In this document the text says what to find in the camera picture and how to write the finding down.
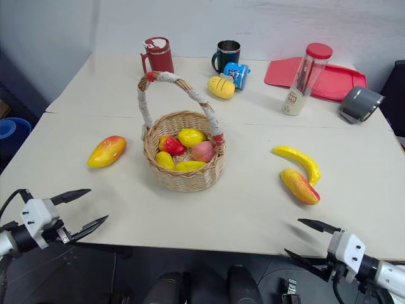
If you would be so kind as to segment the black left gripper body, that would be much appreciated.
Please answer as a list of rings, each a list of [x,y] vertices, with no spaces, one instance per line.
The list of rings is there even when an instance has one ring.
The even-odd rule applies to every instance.
[[[50,227],[45,229],[41,236],[45,240],[46,243],[50,243],[53,241],[60,241],[64,244],[67,243],[74,243],[77,241],[77,238],[71,234],[65,228],[65,224],[62,220],[57,220],[56,223]]]

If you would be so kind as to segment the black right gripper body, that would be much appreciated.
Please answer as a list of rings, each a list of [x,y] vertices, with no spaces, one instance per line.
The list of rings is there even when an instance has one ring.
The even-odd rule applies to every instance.
[[[339,282],[347,272],[347,265],[339,260],[327,260],[327,282]]]

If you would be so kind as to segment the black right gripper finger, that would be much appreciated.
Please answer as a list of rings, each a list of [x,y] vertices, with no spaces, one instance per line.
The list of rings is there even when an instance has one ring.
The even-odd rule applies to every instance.
[[[299,218],[297,220],[302,224],[307,225],[308,227],[319,232],[327,232],[329,234],[333,234],[334,232],[340,232],[342,230],[341,228],[334,227],[319,220],[311,220],[308,218]]]
[[[311,274],[319,277],[325,282],[330,280],[330,265],[326,258],[305,258],[288,249],[284,249],[286,254],[293,259],[294,263],[307,270]]]

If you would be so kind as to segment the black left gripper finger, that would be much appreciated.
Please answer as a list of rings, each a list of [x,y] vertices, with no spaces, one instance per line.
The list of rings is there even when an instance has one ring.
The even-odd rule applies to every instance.
[[[53,205],[59,205],[61,203],[69,203],[89,192],[91,192],[91,189],[78,189],[78,190],[67,191],[65,193],[62,193],[62,194],[59,194],[57,196],[50,198],[50,200],[52,201]]]
[[[88,236],[89,234],[93,233],[100,225],[102,225],[106,221],[108,217],[108,215],[105,215],[101,218],[93,220],[92,222],[89,222],[88,224],[85,224],[80,231],[71,235],[71,241],[77,242],[82,238]]]

